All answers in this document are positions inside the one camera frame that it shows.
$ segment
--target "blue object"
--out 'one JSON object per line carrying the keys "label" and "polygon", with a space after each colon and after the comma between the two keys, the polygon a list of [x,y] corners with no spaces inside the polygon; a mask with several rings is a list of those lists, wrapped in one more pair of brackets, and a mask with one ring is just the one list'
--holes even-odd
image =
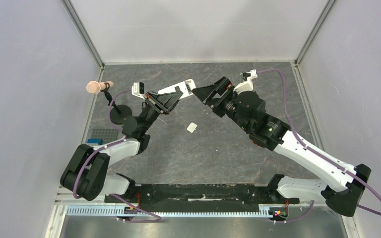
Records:
{"label": "blue object", "polygon": [[100,139],[100,138],[89,138],[87,140],[87,144],[88,143],[102,145],[103,144],[103,139]]}

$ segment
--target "white foam block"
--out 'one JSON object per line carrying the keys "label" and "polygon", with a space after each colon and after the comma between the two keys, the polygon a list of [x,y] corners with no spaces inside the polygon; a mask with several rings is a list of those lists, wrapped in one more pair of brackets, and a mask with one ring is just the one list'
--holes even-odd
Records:
{"label": "white foam block", "polygon": [[191,122],[186,130],[188,130],[190,133],[193,133],[198,125]]}

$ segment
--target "white wall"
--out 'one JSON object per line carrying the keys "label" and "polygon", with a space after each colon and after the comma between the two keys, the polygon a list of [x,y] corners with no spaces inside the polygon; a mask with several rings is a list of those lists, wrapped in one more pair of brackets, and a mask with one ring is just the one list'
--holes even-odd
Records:
{"label": "white wall", "polygon": [[293,60],[326,0],[72,0],[105,62]]}
{"label": "white wall", "polygon": [[[338,1],[301,70],[327,151],[371,167],[381,194],[381,1]],[[361,204],[381,211],[368,191]],[[381,217],[355,218],[363,237],[381,237]]]}
{"label": "white wall", "polygon": [[61,1],[0,0],[0,238],[44,236],[97,77]]}

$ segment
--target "small white object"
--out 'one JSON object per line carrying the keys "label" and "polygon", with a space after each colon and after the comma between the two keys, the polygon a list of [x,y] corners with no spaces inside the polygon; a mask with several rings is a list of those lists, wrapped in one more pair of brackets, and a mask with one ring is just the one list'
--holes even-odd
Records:
{"label": "small white object", "polygon": [[190,133],[193,133],[196,130],[197,126],[198,126],[197,124],[191,122],[186,130],[189,131]]}
{"label": "small white object", "polygon": [[132,92],[132,95],[145,99],[144,94],[140,93],[139,91],[139,82],[133,83],[132,88],[130,90]]}
{"label": "small white object", "polygon": [[254,89],[254,84],[252,83],[252,79],[257,78],[256,69],[249,71],[249,73],[250,73],[250,76],[247,78],[247,80],[243,83],[239,83],[234,88],[234,91],[237,94],[240,94],[245,91],[252,91]]}

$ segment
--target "gray speckled surface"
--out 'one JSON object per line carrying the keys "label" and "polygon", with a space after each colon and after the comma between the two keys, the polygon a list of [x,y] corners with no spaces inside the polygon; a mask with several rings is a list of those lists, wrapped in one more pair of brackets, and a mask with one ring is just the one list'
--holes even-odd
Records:
{"label": "gray speckled surface", "polygon": [[[137,81],[144,82],[145,91],[158,91],[190,78],[197,87],[212,84],[222,76],[236,85],[242,71],[272,67],[283,70],[287,77],[288,110],[298,132],[313,141],[289,62],[110,65],[105,67],[102,81],[115,83],[110,89],[115,96]],[[254,87],[266,101],[266,111],[286,122],[279,75],[260,75]],[[140,113],[142,100],[130,93],[119,96],[116,102],[130,106],[134,115]],[[194,133],[186,130],[191,122],[198,125]],[[88,136],[93,128],[112,128],[102,93],[96,100]],[[148,133],[151,140],[146,151],[112,165],[109,171],[138,183],[268,183],[274,174],[315,178],[290,159],[253,145],[228,117],[219,118],[195,97],[181,100],[169,115],[161,115]]]}

